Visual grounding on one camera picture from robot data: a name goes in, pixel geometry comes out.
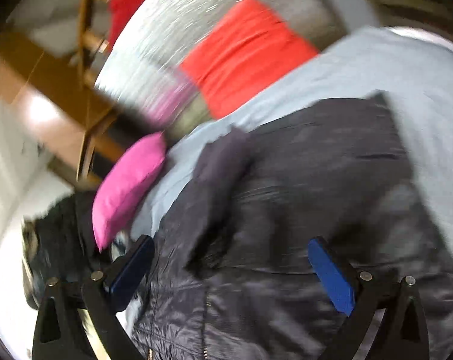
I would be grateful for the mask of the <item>dark quilted puffer jacket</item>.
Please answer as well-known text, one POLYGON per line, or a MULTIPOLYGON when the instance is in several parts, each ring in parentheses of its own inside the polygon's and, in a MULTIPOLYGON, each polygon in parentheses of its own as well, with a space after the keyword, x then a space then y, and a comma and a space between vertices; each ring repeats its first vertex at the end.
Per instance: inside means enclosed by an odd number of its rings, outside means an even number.
POLYGON ((344 322, 308 258, 418 283, 432 359, 453 349, 453 258, 387 102, 331 98, 202 151, 160 222, 131 339, 146 359, 316 359, 344 322))

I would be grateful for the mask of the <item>pile of dark clothes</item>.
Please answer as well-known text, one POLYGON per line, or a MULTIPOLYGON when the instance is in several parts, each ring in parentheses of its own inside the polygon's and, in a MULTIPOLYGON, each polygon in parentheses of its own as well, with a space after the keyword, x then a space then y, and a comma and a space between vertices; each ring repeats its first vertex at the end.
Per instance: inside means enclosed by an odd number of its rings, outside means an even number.
POLYGON ((92 227, 94 190, 62 197, 43 216, 22 224, 22 275, 25 300, 39 308, 47 281, 83 281, 112 262, 110 250, 100 251, 92 227))

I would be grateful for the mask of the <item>pink pillow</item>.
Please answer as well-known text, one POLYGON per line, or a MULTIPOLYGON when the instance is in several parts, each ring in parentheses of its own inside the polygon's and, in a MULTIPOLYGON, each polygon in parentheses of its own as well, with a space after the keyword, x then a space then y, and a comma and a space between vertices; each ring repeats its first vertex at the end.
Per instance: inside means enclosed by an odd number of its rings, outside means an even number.
POLYGON ((91 213, 95 244, 100 251, 131 222, 165 160, 163 134, 153 133, 135 142, 107 174, 97 190, 91 213))

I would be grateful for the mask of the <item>wooden cabinet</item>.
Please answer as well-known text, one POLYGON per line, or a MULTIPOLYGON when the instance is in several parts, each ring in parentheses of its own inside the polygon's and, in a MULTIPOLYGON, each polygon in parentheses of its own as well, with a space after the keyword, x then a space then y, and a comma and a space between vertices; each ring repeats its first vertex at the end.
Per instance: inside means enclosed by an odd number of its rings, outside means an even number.
POLYGON ((142 136, 118 108, 79 84, 74 67, 15 31, 0 33, 0 101, 81 186, 98 186, 142 136))

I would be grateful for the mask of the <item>grey blanket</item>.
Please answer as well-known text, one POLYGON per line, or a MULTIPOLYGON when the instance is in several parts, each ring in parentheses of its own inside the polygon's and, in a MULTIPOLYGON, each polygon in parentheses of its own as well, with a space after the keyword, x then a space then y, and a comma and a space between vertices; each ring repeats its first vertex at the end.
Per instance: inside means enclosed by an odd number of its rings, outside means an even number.
MULTIPOLYGON (((238 111, 201 125, 174 145, 166 173, 135 218, 133 235, 150 234, 154 239, 209 143, 234 129, 249 133, 324 99, 376 95, 388 104, 414 184, 453 258, 453 52, 382 28, 344 38, 238 111)), ((140 290, 128 310, 130 338, 139 308, 140 290)))

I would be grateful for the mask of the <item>silver foil insulation mat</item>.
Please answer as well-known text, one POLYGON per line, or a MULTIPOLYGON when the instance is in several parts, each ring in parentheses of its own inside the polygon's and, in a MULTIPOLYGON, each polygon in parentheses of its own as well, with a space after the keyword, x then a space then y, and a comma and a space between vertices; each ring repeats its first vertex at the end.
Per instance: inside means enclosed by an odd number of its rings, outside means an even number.
MULTIPOLYGON (((115 42, 94 87, 145 131, 179 141, 211 116, 179 65, 240 0, 144 0, 115 42)), ((260 0, 323 50, 345 34, 323 0, 260 0)))

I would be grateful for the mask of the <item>wooden stair railing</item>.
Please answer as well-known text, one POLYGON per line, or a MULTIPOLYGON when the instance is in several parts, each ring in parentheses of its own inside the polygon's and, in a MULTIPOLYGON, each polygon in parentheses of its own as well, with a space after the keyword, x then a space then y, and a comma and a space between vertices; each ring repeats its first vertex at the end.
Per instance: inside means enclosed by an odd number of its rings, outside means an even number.
POLYGON ((109 41, 93 30, 95 5, 107 4, 110 0, 81 0, 78 16, 78 75, 80 85, 93 89, 98 74, 92 69, 95 56, 103 55, 109 41))

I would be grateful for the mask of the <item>red-orange pillow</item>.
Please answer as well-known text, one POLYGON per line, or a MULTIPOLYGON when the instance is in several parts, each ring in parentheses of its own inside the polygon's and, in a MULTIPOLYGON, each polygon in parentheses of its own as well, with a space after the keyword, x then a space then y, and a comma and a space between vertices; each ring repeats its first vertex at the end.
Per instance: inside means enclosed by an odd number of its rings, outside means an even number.
POLYGON ((222 119, 317 55, 317 48, 267 5, 240 0, 180 68, 200 90, 211 116, 222 119))

